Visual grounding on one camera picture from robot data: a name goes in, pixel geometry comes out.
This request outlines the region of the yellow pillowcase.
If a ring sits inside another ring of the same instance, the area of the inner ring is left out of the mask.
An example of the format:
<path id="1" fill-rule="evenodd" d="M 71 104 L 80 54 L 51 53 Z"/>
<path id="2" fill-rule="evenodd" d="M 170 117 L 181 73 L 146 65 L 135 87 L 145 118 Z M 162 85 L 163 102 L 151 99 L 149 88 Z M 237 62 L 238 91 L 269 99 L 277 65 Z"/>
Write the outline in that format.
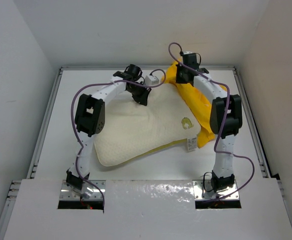
<path id="1" fill-rule="evenodd" d="M 182 99 L 186 102 L 196 120 L 200 124 L 201 131 L 197 137 L 197 146 L 201 148 L 215 139 L 215 134 L 212 132 L 209 123 L 211 103 L 201 91 L 194 88 L 191 84 L 176 83 L 176 65 L 177 61 L 174 61 L 167 69 L 165 84 L 172 84 L 177 87 Z"/>

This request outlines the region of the cream quilted pillow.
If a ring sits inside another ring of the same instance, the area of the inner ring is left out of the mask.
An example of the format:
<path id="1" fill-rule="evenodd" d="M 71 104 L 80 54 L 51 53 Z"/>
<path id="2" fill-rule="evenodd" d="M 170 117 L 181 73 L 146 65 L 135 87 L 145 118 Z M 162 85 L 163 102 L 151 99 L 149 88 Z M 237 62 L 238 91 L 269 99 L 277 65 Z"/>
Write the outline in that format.
<path id="1" fill-rule="evenodd" d="M 105 125 L 94 140 L 101 165 L 112 167 L 199 135 L 201 126 L 177 87 L 153 88 L 146 106 L 118 98 L 105 107 Z"/>

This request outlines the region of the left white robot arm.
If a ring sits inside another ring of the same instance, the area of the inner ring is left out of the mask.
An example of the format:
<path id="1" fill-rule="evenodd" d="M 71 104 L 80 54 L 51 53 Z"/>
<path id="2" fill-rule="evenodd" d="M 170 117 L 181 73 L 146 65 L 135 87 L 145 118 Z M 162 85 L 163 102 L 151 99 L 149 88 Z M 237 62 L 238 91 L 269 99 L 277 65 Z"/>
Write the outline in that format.
<path id="1" fill-rule="evenodd" d="M 143 81 L 138 82 L 141 77 L 140 67 L 130 64 L 124 71 L 115 72 L 110 83 L 96 83 L 95 86 L 102 86 L 96 93 L 81 93 L 84 89 L 93 86 L 91 84 L 75 94 L 71 103 L 71 122 L 81 148 L 75 163 L 67 170 L 66 183 L 77 191 L 82 191 L 84 183 L 89 182 L 92 145 L 95 135 L 104 128 L 106 105 L 125 91 L 132 95 L 137 104 L 143 106 L 148 104 L 151 88 Z"/>

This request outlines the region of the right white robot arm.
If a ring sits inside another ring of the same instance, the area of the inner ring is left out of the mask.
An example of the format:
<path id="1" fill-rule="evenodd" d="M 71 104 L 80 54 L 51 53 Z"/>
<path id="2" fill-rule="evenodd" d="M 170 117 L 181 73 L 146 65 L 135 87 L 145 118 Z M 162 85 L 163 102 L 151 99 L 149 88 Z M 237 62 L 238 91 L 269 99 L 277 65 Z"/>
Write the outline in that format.
<path id="1" fill-rule="evenodd" d="M 209 71 L 200 68 L 197 54 L 181 51 L 182 62 L 177 66 L 176 82 L 191 84 L 203 93 L 211 104 L 209 125 L 217 135 L 214 145 L 215 163 L 211 172 L 211 188 L 215 193 L 234 185 L 233 147 L 242 127 L 241 97 L 231 95 L 229 87 L 212 80 Z"/>

